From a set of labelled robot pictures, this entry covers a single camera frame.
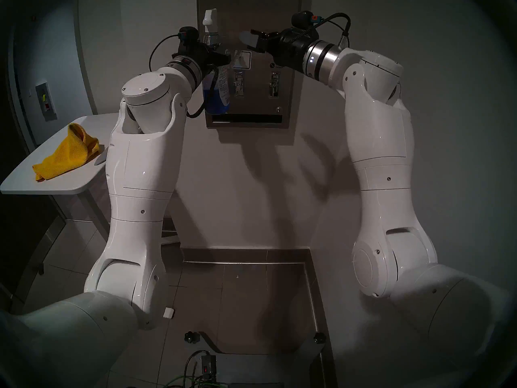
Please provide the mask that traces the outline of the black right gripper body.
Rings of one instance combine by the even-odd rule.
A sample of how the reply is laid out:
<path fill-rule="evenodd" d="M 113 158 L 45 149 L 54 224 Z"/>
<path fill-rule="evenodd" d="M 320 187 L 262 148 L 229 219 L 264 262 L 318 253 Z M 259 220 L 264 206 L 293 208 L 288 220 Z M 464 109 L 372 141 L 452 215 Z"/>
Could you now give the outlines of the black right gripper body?
<path fill-rule="evenodd" d="M 266 52 L 272 55 L 277 65 L 305 73 L 305 54 L 309 46 L 319 40 L 316 30 L 308 32 L 290 27 L 281 32 L 266 33 L 265 36 L 267 37 Z"/>

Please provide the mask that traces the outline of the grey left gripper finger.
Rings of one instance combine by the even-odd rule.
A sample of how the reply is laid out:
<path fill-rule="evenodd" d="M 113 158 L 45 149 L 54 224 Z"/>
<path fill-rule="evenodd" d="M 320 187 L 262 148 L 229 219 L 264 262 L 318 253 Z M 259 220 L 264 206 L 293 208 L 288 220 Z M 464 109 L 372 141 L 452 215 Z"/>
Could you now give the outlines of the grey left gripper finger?
<path fill-rule="evenodd" d="M 230 51 L 223 47 L 210 47 L 210 67 L 223 67 L 231 63 Z"/>

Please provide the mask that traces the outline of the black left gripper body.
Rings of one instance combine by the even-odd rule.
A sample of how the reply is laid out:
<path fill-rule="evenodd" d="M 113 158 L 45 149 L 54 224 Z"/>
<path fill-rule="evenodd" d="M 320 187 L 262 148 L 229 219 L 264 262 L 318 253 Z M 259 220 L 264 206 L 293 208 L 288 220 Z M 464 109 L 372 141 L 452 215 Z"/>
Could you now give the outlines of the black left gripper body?
<path fill-rule="evenodd" d="M 213 71 L 212 52 L 212 47 L 200 41 L 181 41 L 178 46 L 178 55 L 196 62 L 203 75 Z"/>

